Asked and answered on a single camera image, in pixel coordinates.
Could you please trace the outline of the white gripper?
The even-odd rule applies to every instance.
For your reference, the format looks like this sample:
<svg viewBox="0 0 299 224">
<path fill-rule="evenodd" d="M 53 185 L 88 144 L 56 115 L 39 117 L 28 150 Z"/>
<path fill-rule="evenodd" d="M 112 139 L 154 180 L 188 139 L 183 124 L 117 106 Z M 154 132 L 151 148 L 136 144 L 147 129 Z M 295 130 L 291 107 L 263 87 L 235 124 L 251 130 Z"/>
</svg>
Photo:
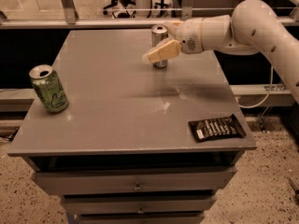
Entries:
<svg viewBox="0 0 299 224">
<path fill-rule="evenodd" d="M 157 63 L 177 57 L 181 52 L 196 54 L 204 51 L 202 44 L 202 19 L 167 21 L 164 26 L 169 33 L 175 33 L 175 39 L 165 39 L 148 50 L 143 56 L 143 63 Z"/>
</svg>

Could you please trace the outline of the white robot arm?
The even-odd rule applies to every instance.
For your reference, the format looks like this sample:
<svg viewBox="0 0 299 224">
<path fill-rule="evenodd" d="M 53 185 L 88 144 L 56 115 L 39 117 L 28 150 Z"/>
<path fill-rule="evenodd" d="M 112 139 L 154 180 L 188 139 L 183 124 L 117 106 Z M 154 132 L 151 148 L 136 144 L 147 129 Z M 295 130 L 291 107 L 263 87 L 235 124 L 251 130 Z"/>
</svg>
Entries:
<svg viewBox="0 0 299 224">
<path fill-rule="evenodd" d="M 260 52 L 299 102 L 299 40 L 287 31 L 265 2 L 245 0 L 232 15 L 170 21 L 164 26 L 170 36 L 143 55 L 144 63 L 206 50 L 231 55 Z"/>
</svg>

